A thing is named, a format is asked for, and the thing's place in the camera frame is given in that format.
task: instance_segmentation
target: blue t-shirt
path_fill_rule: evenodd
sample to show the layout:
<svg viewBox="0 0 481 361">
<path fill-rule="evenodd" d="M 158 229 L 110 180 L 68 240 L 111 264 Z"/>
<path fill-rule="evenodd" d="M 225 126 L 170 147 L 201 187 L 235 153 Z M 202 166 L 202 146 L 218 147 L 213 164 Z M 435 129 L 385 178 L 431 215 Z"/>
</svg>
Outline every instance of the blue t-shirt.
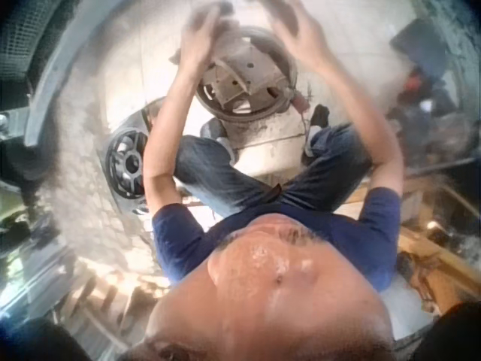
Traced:
<svg viewBox="0 0 481 361">
<path fill-rule="evenodd" d="M 401 200 L 392 190 L 368 193 L 358 220 L 292 205 L 272 203 L 246 209 L 204 232 L 183 205 L 168 205 L 153 218 L 157 257 L 165 275 L 174 283 L 199 266 L 227 235 L 265 214 L 284 214 L 304 224 L 331 243 L 372 284 L 382 291 L 395 271 Z"/>
</svg>

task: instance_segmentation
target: hand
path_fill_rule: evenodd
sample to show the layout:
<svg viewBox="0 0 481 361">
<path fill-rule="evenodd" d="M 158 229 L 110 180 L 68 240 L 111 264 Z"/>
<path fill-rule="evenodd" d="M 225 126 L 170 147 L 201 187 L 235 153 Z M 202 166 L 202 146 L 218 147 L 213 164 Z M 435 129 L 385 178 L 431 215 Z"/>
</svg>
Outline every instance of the hand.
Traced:
<svg viewBox="0 0 481 361">
<path fill-rule="evenodd" d="M 180 70 L 201 77 L 210 64 L 221 9 L 218 3 L 198 9 L 182 34 Z"/>
<path fill-rule="evenodd" d="M 285 8 L 288 11 L 292 9 L 297 19 L 297 34 L 292 34 L 282 17 L 276 15 L 274 4 L 266 7 L 270 14 L 272 29 L 286 45 L 287 50 L 301 63 L 312 71 L 322 71 L 334 58 L 322 27 L 306 12 L 301 0 L 285 1 L 288 5 Z"/>
</svg>

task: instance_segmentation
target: jeans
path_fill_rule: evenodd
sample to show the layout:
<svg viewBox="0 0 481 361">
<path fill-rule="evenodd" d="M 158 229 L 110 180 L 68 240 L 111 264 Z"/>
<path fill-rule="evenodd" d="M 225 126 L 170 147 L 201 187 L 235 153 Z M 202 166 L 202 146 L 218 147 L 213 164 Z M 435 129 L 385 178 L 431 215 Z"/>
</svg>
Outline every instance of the jeans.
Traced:
<svg viewBox="0 0 481 361">
<path fill-rule="evenodd" d="M 233 168 L 227 150 L 211 139 L 184 136 L 174 175 L 223 217 L 266 202 L 333 212 L 359 185 L 371 160 L 351 125 L 323 129 L 311 147 L 315 160 L 274 197 L 272 187 Z"/>
</svg>

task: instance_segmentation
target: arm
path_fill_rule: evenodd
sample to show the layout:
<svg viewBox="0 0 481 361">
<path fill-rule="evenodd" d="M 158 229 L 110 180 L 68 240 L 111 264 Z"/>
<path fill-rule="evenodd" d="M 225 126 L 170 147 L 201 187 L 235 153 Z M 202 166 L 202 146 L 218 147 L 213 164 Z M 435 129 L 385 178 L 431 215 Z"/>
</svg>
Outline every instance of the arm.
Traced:
<svg viewBox="0 0 481 361">
<path fill-rule="evenodd" d="M 202 8 L 183 33 L 179 71 L 157 115 L 144 151 L 144 189 L 152 215 L 181 203 L 173 179 L 175 159 L 198 83 L 210 63 L 218 5 Z"/>
<path fill-rule="evenodd" d="M 329 50 L 322 28 L 304 9 L 300 0 L 288 1 L 298 20 L 293 35 L 275 14 L 272 26 L 288 51 L 319 74 L 336 92 L 369 152 L 374 171 L 371 189 L 385 187 L 398 195 L 403 191 L 403 158 L 394 132 L 366 92 L 343 69 Z"/>
</svg>

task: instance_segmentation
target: workshop floor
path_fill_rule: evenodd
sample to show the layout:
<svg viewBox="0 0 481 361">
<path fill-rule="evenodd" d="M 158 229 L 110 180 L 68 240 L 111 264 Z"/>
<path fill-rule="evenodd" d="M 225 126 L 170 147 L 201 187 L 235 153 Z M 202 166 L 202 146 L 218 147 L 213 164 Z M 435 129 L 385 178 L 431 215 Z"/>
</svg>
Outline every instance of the workshop floor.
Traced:
<svg viewBox="0 0 481 361">
<path fill-rule="evenodd" d="M 115 130 L 128 115 L 166 95 L 177 71 L 168 58 L 180 45 L 180 31 L 192 4 L 206 0 L 139 0 L 110 22 L 101 38 L 104 52 L 98 80 L 103 99 L 104 125 Z M 260 5 L 233 1 L 242 26 L 268 27 Z M 304 0 L 311 15 L 325 30 L 334 53 L 375 102 L 387 111 L 400 92 L 412 64 L 390 46 L 389 40 L 416 18 L 408 0 Z M 305 120 L 292 108 L 248 126 L 228 126 L 234 147 L 240 151 L 236 167 L 271 183 L 282 182 L 301 170 L 306 121 L 315 105 L 331 110 L 331 124 L 346 116 L 331 90 L 314 74 L 299 66 L 298 90 L 309 100 Z M 198 135 L 212 116 L 194 101 L 186 134 Z M 201 209 L 198 217 L 203 217 Z M 416 292 L 400 278 L 383 294 L 392 316 L 396 338 L 410 335 L 432 317 L 421 311 Z"/>
</svg>

